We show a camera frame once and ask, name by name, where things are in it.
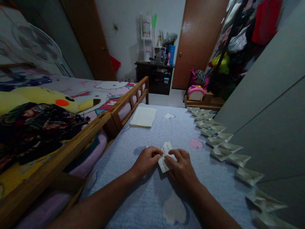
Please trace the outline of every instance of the hello kitty bedsheet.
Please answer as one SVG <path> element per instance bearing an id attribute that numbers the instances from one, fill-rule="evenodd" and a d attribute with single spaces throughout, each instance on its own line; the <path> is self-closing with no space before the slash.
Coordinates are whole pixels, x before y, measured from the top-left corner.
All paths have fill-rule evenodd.
<path id="1" fill-rule="evenodd" d="M 79 104 L 90 99 L 100 99 L 99 104 L 79 113 L 84 117 L 90 117 L 90 121 L 100 113 L 108 111 L 134 85 L 135 83 L 130 82 L 85 80 L 38 74 L 33 70 L 0 76 L 0 91 L 11 91 L 17 87 L 40 86 L 64 93 L 74 98 Z M 129 110 L 124 111 L 120 118 L 123 119 Z"/>

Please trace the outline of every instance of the yellow plush toy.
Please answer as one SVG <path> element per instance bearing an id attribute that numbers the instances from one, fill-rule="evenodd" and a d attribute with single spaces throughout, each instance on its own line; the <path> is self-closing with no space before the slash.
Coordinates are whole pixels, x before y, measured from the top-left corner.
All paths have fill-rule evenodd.
<path id="1" fill-rule="evenodd" d="M 0 92 L 0 101 L 0 116 L 28 102 L 56 104 L 75 114 L 100 102 L 100 100 L 91 99 L 78 104 L 73 98 L 61 92 L 43 87 L 19 87 L 10 92 Z"/>

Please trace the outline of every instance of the wooden bed frame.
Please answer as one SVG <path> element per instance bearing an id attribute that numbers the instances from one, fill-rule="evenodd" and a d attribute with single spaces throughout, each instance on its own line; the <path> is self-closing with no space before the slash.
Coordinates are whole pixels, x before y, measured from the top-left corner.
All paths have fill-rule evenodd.
<path id="1" fill-rule="evenodd" d="M 134 95 L 137 97 L 136 103 L 133 102 Z M 71 141 L 60 148 L 58 153 L 43 164 L 27 180 L 10 192 L 0 202 L 1 228 L 12 227 L 18 218 L 22 216 L 37 197 L 48 187 L 74 193 L 63 212 L 75 205 L 79 200 L 88 176 L 85 179 L 81 179 L 64 173 L 63 169 L 87 148 L 86 146 L 95 138 L 101 128 L 104 129 L 109 138 L 102 153 L 103 155 L 131 117 L 138 104 L 141 103 L 145 97 L 146 104 L 148 104 L 148 96 L 148 77 L 145 77 L 130 89 L 129 92 L 127 92 L 109 111 L 101 113 Z M 121 121 L 119 111 L 127 103 L 130 103 L 131 110 Z"/>

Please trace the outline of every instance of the forearm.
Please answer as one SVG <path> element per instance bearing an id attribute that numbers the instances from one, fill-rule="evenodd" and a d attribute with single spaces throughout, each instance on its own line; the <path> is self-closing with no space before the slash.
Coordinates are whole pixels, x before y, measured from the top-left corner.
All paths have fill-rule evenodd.
<path id="1" fill-rule="evenodd" d="M 201 223 L 208 228 L 241 228 L 204 185 L 196 185 L 189 196 Z"/>
<path id="2" fill-rule="evenodd" d="M 140 179 L 131 170 L 59 216 L 48 228 L 101 228 Z"/>

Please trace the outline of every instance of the hand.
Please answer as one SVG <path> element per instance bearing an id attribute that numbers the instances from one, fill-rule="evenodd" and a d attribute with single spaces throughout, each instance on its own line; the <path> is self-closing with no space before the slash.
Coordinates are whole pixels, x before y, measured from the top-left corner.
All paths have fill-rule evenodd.
<path id="1" fill-rule="evenodd" d="M 138 159 L 130 170 L 140 178 L 152 170 L 152 168 L 160 159 L 161 155 L 163 155 L 163 151 L 157 147 L 150 146 L 145 148 L 142 150 Z"/>
<path id="2" fill-rule="evenodd" d="M 186 193 L 194 191 L 201 187 L 202 184 L 198 180 L 194 168 L 191 164 L 190 154 L 183 149 L 172 149 L 169 154 L 174 154 L 177 162 L 166 155 L 165 159 L 172 166 L 172 170 L 168 173 L 177 185 Z"/>

